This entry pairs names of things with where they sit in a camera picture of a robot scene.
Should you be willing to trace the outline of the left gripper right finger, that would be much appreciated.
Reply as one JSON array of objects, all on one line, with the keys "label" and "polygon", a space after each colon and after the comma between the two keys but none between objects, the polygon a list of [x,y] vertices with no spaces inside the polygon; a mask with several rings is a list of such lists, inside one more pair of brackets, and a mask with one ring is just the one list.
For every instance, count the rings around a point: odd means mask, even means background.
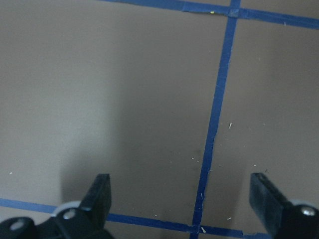
[{"label": "left gripper right finger", "polygon": [[317,239],[319,209],[289,200],[263,173],[250,176],[249,203],[273,239]]}]

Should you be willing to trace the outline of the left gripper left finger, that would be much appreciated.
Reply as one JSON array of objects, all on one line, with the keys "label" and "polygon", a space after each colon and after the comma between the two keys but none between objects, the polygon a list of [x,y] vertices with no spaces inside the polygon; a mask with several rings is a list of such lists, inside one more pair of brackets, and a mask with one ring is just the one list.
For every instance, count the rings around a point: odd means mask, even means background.
[{"label": "left gripper left finger", "polygon": [[110,175],[99,174],[81,201],[62,204],[52,218],[64,239],[110,239],[104,229],[110,207]]}]

